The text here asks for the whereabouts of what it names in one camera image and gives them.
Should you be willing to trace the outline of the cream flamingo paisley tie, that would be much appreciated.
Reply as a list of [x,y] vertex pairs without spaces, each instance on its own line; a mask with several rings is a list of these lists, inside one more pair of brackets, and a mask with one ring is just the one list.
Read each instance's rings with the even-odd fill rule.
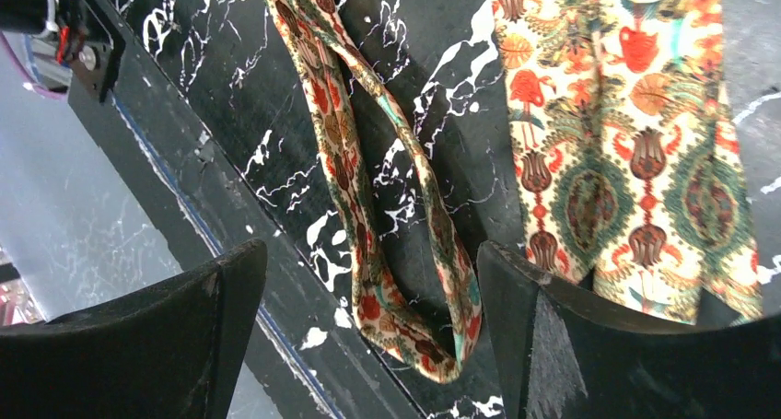
[[[265,0],[309,105],[370,342],[449,383],[477,343],[472,262],[401,107],[335,0]],[[686,324],[763,314],[758,255],[723,75],[721,0],[490,0],[528,258],[619,305]],[[454,344],[402,296],[373,225],[339,64],[387,115],[421,186]]]

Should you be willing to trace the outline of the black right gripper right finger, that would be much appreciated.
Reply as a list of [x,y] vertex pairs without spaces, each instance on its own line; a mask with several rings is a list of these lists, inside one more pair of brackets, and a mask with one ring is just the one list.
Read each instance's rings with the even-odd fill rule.
[[780,319],[704,329],[598,297],[484,242],[477,268],[509,418],[776,418]]

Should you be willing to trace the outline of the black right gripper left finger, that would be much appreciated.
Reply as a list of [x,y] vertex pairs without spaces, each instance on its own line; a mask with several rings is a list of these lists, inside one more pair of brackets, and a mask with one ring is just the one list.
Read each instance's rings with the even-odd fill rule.
[[5,418],[223,418],[265,285],[248,240],[91,308],[1,331]]

